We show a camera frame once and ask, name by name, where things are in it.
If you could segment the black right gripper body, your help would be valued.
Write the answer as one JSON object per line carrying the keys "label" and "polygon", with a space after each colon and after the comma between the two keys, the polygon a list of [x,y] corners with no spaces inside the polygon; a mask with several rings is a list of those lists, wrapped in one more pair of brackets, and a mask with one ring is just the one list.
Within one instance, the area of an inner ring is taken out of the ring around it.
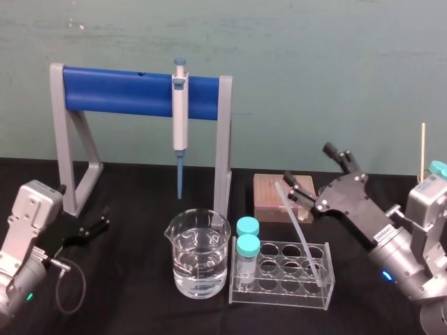
{"label": "black right gripper body", "polygon": [[369,176],[362,172],[345,174],[325,186],[313,206],[315,218],[331,217],[367,251],[384,245],[402,233],[392,219],[365,191]]}

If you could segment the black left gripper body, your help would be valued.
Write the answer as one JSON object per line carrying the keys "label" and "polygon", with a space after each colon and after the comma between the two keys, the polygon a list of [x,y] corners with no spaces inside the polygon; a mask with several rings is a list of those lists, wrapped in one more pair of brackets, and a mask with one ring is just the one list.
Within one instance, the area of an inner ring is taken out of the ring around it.
{"label": "black left gripper body", "polygon": [[60,248],[71,237],[77,236],[83,227],[81,220],[65,211],[61,211],[54,222],[39,234],[36,247],[43,250],[47,256],[53,258]]}

